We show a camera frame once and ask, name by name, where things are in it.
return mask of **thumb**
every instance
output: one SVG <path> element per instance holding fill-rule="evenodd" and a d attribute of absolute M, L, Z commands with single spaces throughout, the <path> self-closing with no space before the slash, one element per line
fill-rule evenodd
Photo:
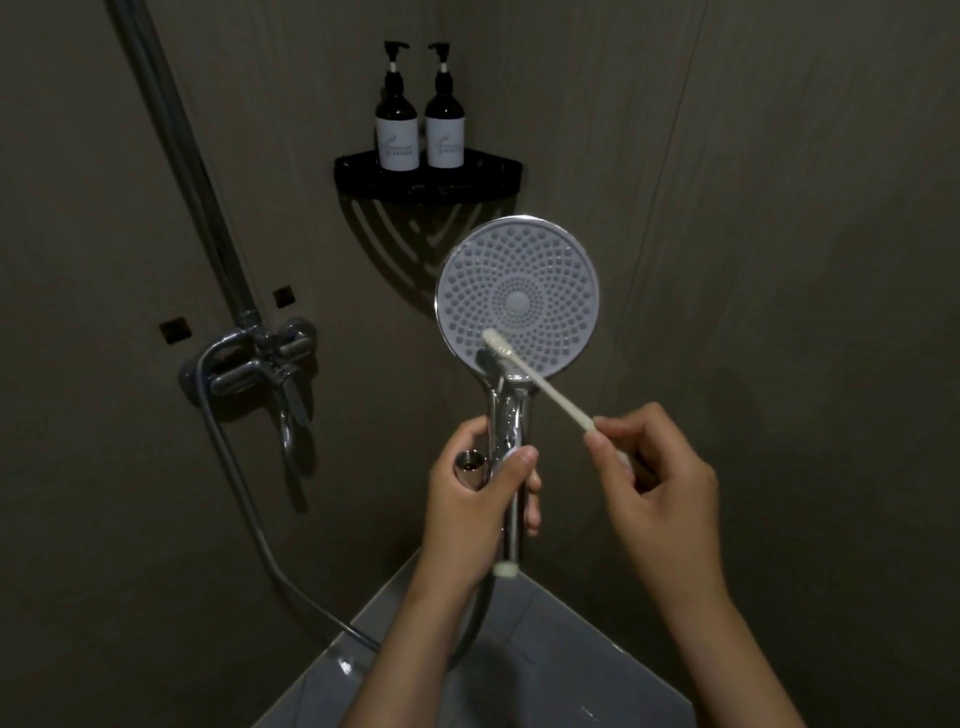
<path fill-rule="evenodd" d="M 602 432 L 584 434 L 584 444 L 590 452 L 593 468 L 600 475 L 607 500 L 618 502 L 626 494 L 635 495 L 634 477 L 627 473 L 613 443 Z"/>
<path fill-rule="evenodd" d="M 540 454 L 531 445 L 524 445 L 501 463 L 496 475 L 487 487 L 481 491 L 497 511 L 504 511 L 517 489 L 522 485 L 537 465 Z"/>

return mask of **hand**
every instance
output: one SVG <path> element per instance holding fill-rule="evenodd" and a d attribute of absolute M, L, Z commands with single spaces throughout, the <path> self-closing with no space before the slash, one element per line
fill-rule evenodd
<path fill-rule="evenodd" d="M 670 622 L 726 597 L 720 563 L 717 479 L 660 405 L 598 417 L 584 435 L 613 529 Z M 660 485 L 641 495 L 616 449 L 638 452 Z"/>
<path fill-rule="evenodd" d="M 473 438 L 486 431 L 486 417 L 460 425 L 430 472 L 418 583 L 455 598 L 469 597 L 493 565 L 503 514 L 516 490 L 528 478 L 531 491 L 540 488 L 540 479 L 533 477 L 538 453 L 529 445 L 507 458 L 479 492 L 457 480 L 453 472 L 457 453 L 470 449 Z M 529 500 L 527 526 L 536 534 L 540 527 L 539 504 L 535 496 Z"/>

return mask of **pump dispenser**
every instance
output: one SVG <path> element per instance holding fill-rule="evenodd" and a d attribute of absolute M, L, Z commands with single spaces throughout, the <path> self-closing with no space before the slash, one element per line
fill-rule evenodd
<path fill-rule="evenodd" d="M 399 40 L 385 40 L 383 47 L 390 59 L 390 70 L 383 79 L 385 94 L 376 107 L 376 148 L 380 166 L 394 172 L 408 172 L 420 165 L 417 134 L 417 110 L 403 95 L 403 77 L 396 70 L 400 48 L 409 48 Z"/>
<path fill-rule="evenodd" d="M 431 167 L 464 166 L 464 108 L 453 98 L 453 77 L 446 70 L 449 43 L 430 43 L 440 57 L 434 87 L 437 95 L 426 105 L 426 161 Z"/>

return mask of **black corner shelf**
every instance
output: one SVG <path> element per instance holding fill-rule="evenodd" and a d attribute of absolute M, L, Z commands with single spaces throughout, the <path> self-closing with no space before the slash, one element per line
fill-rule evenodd
<path fill-rule="evenodd" d="M 389 172 L 380 167 L 376 151 L 339 157 L 333 163 L 337 190 L 353 197 L 402 205 L 459 205 L 513 197 L 520 190 L 523 165 L 513 159 L 464 150 L 464 166 L 435 169 L 427 166 L 410 172 Z"/>

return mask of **white label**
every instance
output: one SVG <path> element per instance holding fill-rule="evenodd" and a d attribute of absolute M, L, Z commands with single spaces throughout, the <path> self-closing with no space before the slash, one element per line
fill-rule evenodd
<path fill-rule="evenodd" d="M 376 148 L 380 166 L 394 172 L 408 172 L 420 166 L 417 119 L 376 120 Z"/>
<path fill-rule="evenodd" d="M 431 167 L 464 166 L 465 119 L 426 117 L 426 163 Z"/>

